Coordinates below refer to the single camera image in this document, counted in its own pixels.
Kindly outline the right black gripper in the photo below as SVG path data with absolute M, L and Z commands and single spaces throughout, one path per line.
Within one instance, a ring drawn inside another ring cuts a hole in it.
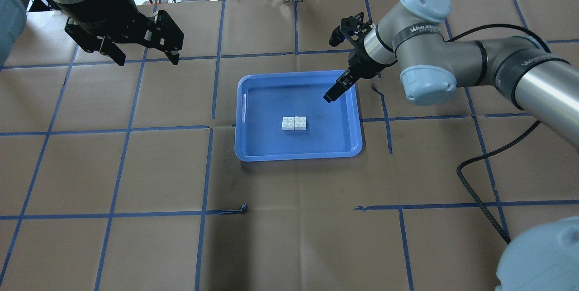
M 368 55 L 364 46 L 360 43 L 353 42 L 353 51 L 348 58 L 349 68 L 337 78 L 332 87 L 325 93 L 323 99 L 327 103 L 337 101 L 344 93 L 351 89 L 359 79 L 374 78 L 379 72 L 385 69 L 381 64 Z

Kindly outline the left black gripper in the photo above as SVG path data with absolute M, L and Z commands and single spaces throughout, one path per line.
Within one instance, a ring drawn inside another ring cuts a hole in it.
M 64 4 L 63 11 L 70 18 L 65 32 L 85 52 L 99 52 L 124 66 L 126 54 L 114 41 L 138 43 L 163 52 L 174 66 L 179 64 L 184 33 L 165 10 L 147 18 L 133 0 L 83 0 Z

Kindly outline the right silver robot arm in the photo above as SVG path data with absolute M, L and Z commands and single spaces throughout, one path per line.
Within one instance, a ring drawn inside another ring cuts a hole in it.
M 507 242 L 496 275 L 498 291 L 576 291 L 578 289 L 578 217 L 528 229 L 514 239 L 501 227 L 466 180 L 463 169 L 502 153 L 545 124 L 577 147 L 579 143 L 579 74 L 554 55 L 535 33 L 512 24 L 482 25 L 521 31 L 523 37 L 461 42 L 443 39 L 440 25 L 450 15 L 450 0 L 399 0 L 379 21 L 364 22 L 359 13 L 343 18 L 329 45 L 353 45 L 349 67 L 325 93 L 339 99 L 359 79 L 374 78 L 399 64 L 407 100 L 415 105 L 440 104 L 459 87 L 492 86 L 517 109 L 536 121 L 519 137 L 492 152 L 463 161 L 456 173 L 491 225 Z

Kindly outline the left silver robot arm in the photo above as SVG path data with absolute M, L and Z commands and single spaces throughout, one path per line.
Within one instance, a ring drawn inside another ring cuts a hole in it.
M 179 63 L 184 33 L 167 11 L 147 17 L 134 0 L 49 0 L 68 18 L 65 32 L 85 52 L 99 52 L 124 66 L 120 44 L 135 44 L 163 52 Z M 29 0 L 1 0 L 1 64 L 8 60 L 27 21 Z

